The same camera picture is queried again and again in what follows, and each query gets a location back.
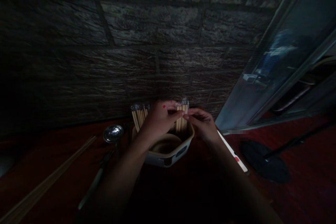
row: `person's left hand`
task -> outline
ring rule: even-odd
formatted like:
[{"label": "person's left hand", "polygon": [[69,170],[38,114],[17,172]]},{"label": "person's left hand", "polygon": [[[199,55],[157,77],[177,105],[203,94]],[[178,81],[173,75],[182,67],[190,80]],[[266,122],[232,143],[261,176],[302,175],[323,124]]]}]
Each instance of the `person's left hand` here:
[{"label": "person's left hand", "polygon": [[174,114],[168,114],[168,111],[176,110],[176,103],[174,100],[159,100],[151,106],[138,134],[145,138],[149,142],[149,145],[166,134],[174,122],[184,115],[183,110],[176,111]]}]

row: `bundle of chopsticks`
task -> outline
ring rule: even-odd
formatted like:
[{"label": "bundle of chopsticks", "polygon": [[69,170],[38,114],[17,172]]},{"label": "bundle of chopsticks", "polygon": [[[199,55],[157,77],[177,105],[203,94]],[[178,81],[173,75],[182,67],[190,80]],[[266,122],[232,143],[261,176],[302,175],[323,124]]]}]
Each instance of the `bundle of chopsticks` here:
[{"label": "bundle of chopsticks", "polygon": [[136,131],[139,132],[143,125],[146,116],[148,115],[148,107],[146,106],[134,106],[132,116],[135,124]]},{"label": "bundle of chopsticks", "polygon": [[[177,106],[176,110],[177,111],[184,110],[185,114],[188,114],[188,105],[185,104],[185,105]],[[184,133],[187,131],[187,121],[183,117],[177,119],[175,130],[176,130],[176,134]]]}]

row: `black round base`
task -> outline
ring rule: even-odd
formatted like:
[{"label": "black round base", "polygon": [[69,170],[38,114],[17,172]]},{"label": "black round base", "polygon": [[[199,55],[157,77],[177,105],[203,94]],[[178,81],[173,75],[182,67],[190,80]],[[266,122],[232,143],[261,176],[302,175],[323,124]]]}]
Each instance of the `black round base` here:
[{"label": "black round base", "polygon": [[285,162],[278,156],[269,158],[268,162],[264,159],[264,155],[270,151],[265,145],[251,140],[241,143],[241,152],[246,161],[260,176],[276,183],[287,183],[291,175]]}]

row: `glass door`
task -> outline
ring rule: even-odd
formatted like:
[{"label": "glass door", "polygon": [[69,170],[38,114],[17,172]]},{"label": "glass door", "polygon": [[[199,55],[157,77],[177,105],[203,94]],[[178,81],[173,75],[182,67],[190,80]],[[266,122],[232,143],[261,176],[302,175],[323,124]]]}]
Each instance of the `glass door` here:
[{"label": "glass door", "polygon": [[220,130],[259,119],[333,43],[335,0],[296,0],[274,32],[251,55],[216,120]]}]

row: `person's right hand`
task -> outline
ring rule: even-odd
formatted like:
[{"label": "person's right hand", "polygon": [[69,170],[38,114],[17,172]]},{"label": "person's right hand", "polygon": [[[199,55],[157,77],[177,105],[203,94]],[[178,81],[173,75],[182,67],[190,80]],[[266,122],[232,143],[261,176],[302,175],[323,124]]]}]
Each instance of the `person's right hand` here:
[{"label": "person's right hand", "polygon": [[204,141],[216,141],[220,137],[214,119],[209,112],[200,108],[190,108],[188,114],[183,118],[197,127],[200,137]]}]

